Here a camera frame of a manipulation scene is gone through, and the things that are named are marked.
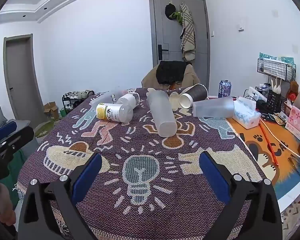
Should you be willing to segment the person's left hand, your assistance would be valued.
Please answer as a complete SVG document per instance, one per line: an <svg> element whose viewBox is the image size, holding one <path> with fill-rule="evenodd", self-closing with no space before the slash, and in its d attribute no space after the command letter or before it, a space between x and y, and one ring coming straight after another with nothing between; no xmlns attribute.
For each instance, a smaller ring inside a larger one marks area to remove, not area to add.
<svg viewBox="0 0 300 240"><path fill-rule="evenodd" d="M2 183L0 183L0 222L7 226L12 226L16 223L16 215L10 200L9 190Z"/></svg>

